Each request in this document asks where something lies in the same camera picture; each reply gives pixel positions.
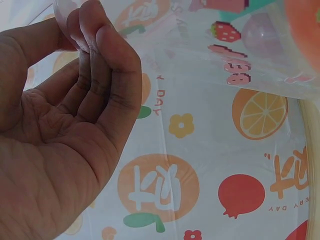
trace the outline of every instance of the finger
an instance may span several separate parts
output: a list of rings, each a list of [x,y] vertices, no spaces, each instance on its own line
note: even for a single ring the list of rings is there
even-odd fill
[[[69,15],[67,19],[67,29],[70,37],[75,40],[81,48],[79,53],[79,75],[76,84],[70,89],[58,108],[66,114],[76,116],[79,106],[91,87],[90,54],[87,42],[80,29],[79,9]]]
[[[109,24],[98,30],[96,41],[100,53],[112,69],[109,102],[96,125],[121,153],[141,108],[141,61]]]
[[[20,101],[28,68],[57,50],[74,48],[55,18],[0,33],[0,115],[21,115]]]
[[[106,12],[98,0],[85,2],[79,10],[80,28],[89,46],[91,87],[81,103],[77,117],[80,121],[96,123],[105,108],[111,84],[111,70],[97,47],[96,34],[109,24]]]
[[[47,102],[57,106],[65,98],[79,77],[79,59],[68,63],[46,81],[35,87],[42,92]]]

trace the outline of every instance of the green leaf graphic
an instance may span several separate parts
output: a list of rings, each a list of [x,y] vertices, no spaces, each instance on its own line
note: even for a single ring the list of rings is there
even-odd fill
[[[214,37],[216,37],[216,27],[217,25],[215,23],[211,25],[211,33]]]
[[[152,110],[150,107],[142,106],[140,109],[138,119],[145,119],[146,117],[149,117],[151,113],[152,113]]]
[[[152,213],[138,212],[126,216],[123,223],[130,228],[142,228],[153,224],[156,221]]]
[[[154,215],[155,217],[155,229],[157,233],[164,233],[166,231],[164,223],[161,221],[159,215]]]
[[[123,223],[130,228],[143,228],[155,223],[157,233],[166,231],[165,225],[158,215],[147,212],[132,213],[123,219]]]
[[[142,24],[139,24],[139,25],[127,27],[127,28],[119,31],[119,33],[121,35],[130,35],[137,30],[139,31],[140,34],[143,34],[146,31],[145,27]]]

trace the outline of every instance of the orange circle graphic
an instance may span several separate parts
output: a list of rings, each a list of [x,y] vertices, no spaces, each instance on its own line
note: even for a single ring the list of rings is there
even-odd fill
[[[170,0],[136,0],[123,10],[114,26],[118,31],[137,25],[147,27],[166,15],[170,7]]]
[[[288,115],[288,99],[270,93],[240,89],[232,104],[232,118],[239,133],[262,140],[276,133]]]
[[[142,73],[142,102],[141,105],[145,104],[151,91],[150,78],[146,73]]]
[[[199,197],[199,179],[183,159],[165,154],[139,156],[118,178],[118,195],[131,213],[158,215],[171,222],[188,214]]]

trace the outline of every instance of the red flower graphic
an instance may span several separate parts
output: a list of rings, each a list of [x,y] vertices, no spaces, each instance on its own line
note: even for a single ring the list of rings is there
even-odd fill
[[[199,230],[195,230],[195,231],[191,231],[191,230],[187,230],[184,233],[184,240],[202,240],[202,236],[201,236],[201,231]]]

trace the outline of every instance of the pomegranate illustration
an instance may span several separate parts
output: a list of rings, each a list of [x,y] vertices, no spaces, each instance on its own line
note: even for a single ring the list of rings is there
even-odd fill
[[[237,174],[227,177],[220,184],[218,197],[225,208],[223,215],[238,218],[257,210],[265,200],[264,186],[256,178]]]

